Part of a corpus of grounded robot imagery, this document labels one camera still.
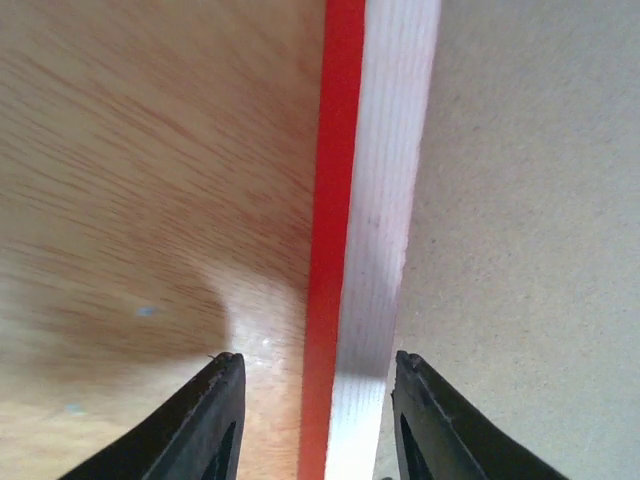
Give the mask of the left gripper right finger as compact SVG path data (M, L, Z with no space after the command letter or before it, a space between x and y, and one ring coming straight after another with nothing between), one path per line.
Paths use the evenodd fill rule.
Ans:
M396 354L391 394L401 479L562 479L421 356Z

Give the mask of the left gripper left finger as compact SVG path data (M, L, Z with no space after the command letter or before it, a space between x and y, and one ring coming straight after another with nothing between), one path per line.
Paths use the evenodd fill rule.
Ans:
M224 352L65 479L234 479L245 420L243 356Z

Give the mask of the red picture frame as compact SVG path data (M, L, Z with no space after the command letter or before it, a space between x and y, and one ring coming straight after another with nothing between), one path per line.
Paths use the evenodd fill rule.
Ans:
M639 475L639 5L331 1L301 479L399 477L396 354L572 479Z

